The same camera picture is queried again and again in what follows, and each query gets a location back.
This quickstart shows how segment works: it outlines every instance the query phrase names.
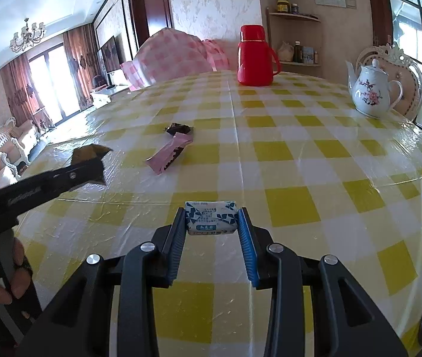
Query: patterned wallpaper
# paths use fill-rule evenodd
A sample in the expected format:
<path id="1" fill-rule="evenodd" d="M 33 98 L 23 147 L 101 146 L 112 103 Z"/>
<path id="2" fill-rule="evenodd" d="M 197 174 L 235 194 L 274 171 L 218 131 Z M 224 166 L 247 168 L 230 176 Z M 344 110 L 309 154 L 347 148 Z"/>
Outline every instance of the patterned wallpaper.
<path id="1" fill-rule="evenodd" d="M 259 0 L 170 0 L 174 28 L 200 39 L 216 39 L 237 67 L 240 27 L 262 24 Z"/>
<path id="2" fill-rule="evenodd" d="M 96 30 L 98 46 L 102 47 L 112 36 L 115 36 L 117 46 L 125 60 L 132 60 L 136 50 L 128 0 L 107 0 L 93 22 Z"/>

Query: floor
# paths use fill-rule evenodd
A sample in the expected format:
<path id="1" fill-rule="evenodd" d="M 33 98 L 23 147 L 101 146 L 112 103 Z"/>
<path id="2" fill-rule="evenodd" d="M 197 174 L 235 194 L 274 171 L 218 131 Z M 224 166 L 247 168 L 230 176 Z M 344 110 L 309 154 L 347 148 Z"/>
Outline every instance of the floor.
<path id="1" fill-rule="evenodd" d="M 54 130 L 51 130 L 42 136 L 38 144 L 30 151 L 28 156 L 29 161 L 34 161 L 48 144 L 57 144 L 59 142 L 67 141 L 71 138 L 78 138 L 86 135 L 88 128 L 86 127 L 85 117 L 92 111 L 95 111 L 95 106 L 92 106 L 85 111 L 78 113 L 71 119 L 67 119 L 65 122 L 58 125 Z"/>

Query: white teapot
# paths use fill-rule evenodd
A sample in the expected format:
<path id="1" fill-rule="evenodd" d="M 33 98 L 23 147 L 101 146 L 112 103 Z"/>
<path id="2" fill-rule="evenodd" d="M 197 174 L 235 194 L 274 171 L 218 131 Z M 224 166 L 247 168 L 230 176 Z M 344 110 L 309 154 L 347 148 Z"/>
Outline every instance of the white teapot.
<path id="1" fill-rule="evenodd" d="M 347 62 L 348 90 L 356 109 L 372 118 L 381 118 L 394 108 L 403 97 L 403 86 L 397 80 L 388 82 L 388 74 L 379 67 L 379 61 L 373 59 L 372 65 L 362 65 L 362 73 L 357 79 L 353 65 Z M 390 102 L 390 85 L 396 83 L 400 88 L 398 98 Z"/>

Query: soap wrapper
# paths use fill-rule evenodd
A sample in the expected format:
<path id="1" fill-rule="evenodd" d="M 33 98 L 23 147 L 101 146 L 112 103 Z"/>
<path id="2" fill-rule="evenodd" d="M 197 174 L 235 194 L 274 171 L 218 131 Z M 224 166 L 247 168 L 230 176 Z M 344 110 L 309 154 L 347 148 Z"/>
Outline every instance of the soap wrapper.
<path id="1" fill-rule="evenodd" d="M 145 162 L 157 175 L 160 175 L 168 169 L 173 161 L 183 152 L 184 147 L 191 142 L 193 142 L 192 136 L 176 133 L 171 141 Z"/>
<path id="2" fill-rule="evenodd" d="M 190 235 L 231 234 L 238 229 L 234 201 L 186 201 L 185 212 Z"/>

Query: teapot lid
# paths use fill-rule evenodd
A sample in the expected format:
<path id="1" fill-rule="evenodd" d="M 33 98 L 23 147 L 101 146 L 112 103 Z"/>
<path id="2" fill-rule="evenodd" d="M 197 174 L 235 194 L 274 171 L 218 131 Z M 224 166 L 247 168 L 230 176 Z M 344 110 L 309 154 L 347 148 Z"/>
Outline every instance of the teapot lid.
<path id="1" fill-rule="evenodd" d="M 373 61 L 371 62 L 371 65 L 364 65 L 363 67 L 365 67 L 366 69 L 368 69 L 370 71 L 381 72 L 381 73 L 384 73 L 385 75 L 388 75 L 386 72 L 384 72 L 379 67 L 379 61 L 378 61 L 378 59 L 373 59 Z"/>

